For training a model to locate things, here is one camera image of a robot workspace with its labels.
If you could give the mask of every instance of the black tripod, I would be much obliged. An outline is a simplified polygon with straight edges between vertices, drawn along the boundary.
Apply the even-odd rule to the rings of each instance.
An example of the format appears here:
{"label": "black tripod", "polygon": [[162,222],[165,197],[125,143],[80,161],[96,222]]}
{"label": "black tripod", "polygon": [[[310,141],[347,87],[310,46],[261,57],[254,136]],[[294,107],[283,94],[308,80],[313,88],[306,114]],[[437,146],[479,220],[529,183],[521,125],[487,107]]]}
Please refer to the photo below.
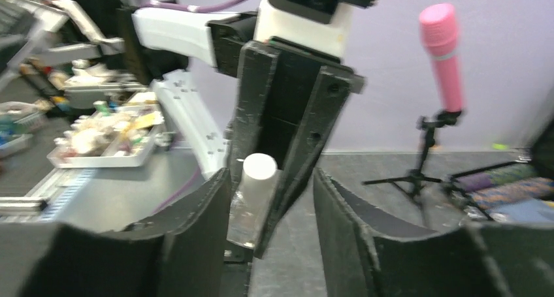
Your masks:
{"label": "black tripod", "polygon": [[[427,220],[427,215],[425,213],[423,200],[421,198],[421,190],[425,188],[425,182],[430,183],[441,183],[442,180],[438,178],[430,178],[422,173],[423,167],[425,166],[425,161],[427,160],[427,156],[429,155],[429,150],[435,145],[436,140],[434,139],[434,132],[436,129],[439,129],[441,127],[445,126],[454,126],[458,122],[458,117],[462,112],[447,112],[447,111],[441,111],[437,115],[435,115],[435,118],[433,121],[427,121],[426,117],[421,117],[419,119],[419,124],[417,126],[417,129],[422,131],[421,137],[423,139],[423,148],[419,152],[418,160],[417,160],[417,167],[413,170],[409,170],[407,175],[401,178],[386,178],[382,180],[374,180],[374,181],[363,181],[362,185],[375,185],[375,184],[383,184],[383,183],[390,183],[392,186],[396,187],[399,191],[401,191],[404,195],[406,195],[411,202],[413,202],[421,211],[421,214],[423,216],[423,224],[427,227],[429,225],[429,222]],[[403,189],[398,182],[403,181],[406,183],[411,183],[412,188],[410,191],[407,191],[406,189]]]}

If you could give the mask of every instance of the white cylindrical object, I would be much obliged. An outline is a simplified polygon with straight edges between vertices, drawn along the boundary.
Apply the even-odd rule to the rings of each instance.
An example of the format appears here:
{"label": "white cylindrical object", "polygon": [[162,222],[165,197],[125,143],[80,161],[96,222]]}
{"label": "white cylindrical object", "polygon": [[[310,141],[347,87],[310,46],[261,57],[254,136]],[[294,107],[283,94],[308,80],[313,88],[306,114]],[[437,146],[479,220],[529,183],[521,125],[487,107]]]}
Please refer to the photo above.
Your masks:
{"label": "white cylindrical object", "polygon": [[277,162],[269,155],[253,153],[242,163],[238,191],[251,211],[259,211],[277,184]]}

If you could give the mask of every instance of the white wall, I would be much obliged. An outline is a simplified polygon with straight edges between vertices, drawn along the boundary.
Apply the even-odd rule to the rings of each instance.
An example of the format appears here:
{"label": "white wall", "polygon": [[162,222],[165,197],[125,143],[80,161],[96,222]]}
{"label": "white wall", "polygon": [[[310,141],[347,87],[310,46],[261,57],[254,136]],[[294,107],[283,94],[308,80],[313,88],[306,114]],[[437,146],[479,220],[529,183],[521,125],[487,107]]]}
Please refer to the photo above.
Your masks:
{"label": "white wall", "polygon": [[[226,0],[181,0],[213,5]],[[446,149],[518,145],[554,87],[552,0],[379,0],[358,10],[345,64],[367,77],[337,124],[331,149],[415,150],[419,115],[440,108],[429,59],[420,46],[417,16],[425,7],[453,3],[462,29],[467,113],[459,127],[440,132]],[[237,7],[250,10],[256,1]],[[196,63],[197,83],[223,127],[233,111],[235,80]]]}

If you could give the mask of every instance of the cable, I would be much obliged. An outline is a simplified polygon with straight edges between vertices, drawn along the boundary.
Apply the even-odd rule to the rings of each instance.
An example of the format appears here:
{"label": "cable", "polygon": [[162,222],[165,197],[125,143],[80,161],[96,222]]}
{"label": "cable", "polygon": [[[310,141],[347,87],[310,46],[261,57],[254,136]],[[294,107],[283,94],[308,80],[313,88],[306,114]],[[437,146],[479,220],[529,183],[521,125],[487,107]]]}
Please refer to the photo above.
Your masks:
{"label": "cable", "polygon": [[166,8],[168,10],[177,10],[177,11],[184,11],[184,12],[213,13],[213,12],[227,10],[228,8],[239,5],[245,1],[247,0],[230,0],[228,2],[219,4],[219,5],[212,5],[212,6],[206,6],[206,7],[198,7],[196,5],[175,5],[173,3],[150,1],[145,5],[142,5],[141,8]]}
{"label": "cable", "polygon": [[181,186],[175,193],[173,193],[168,199],[164,200],[153,212],[152,215],[157,214],[161,210],[165,209],[167,206],[175,202],[175,200],[180,197],[183,193],[185,193],[188,189],[191,188],[194,181],[202,174],[200,171],[200,166],[196,169],[194,174],[189,178],[188,181]]}

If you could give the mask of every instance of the black stand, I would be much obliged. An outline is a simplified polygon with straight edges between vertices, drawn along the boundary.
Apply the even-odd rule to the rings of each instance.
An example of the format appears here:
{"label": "black stand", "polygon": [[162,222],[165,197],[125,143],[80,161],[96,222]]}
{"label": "black stand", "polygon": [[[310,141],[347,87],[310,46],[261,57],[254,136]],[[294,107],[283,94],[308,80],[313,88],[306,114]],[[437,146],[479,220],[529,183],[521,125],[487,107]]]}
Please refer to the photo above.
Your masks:
{"label": "black stand", "polygon": [[[433,121],[427,121],[426,117],[421,117],[419,119],[419,124],[417,129],[421,130],[421,137],[423,139],[423,148],[419,152],[419,157],[417,160],[417,167],[413,170],[408,171],[407,175],[401,178],[386,178],[383,180],[374,180],[374,181],[363,181],[362,185],[376,185],[383,183],[390,183],[392,186],[396,187],[399,191],[404,193],[411,202],[413,202],[421,211],[423,216],[423,224],[427,227],[429,222],[425,213],[423,201],[421,198],[421,190],[425,188],[425,182],[430,183],[441,183],[442,180],[438,178],[430,178],[423,174],[423,167],[425,166],[425,161],[429,155],[429,150],[435,145],[436,140],[434,139],[434,133],[436,129],[445,126],[454,126],[458,122],[458,117],[462,112],[446,112],[441,111]],[[412,184],[410,191],[403,189],[398,182],[403,181]]]}

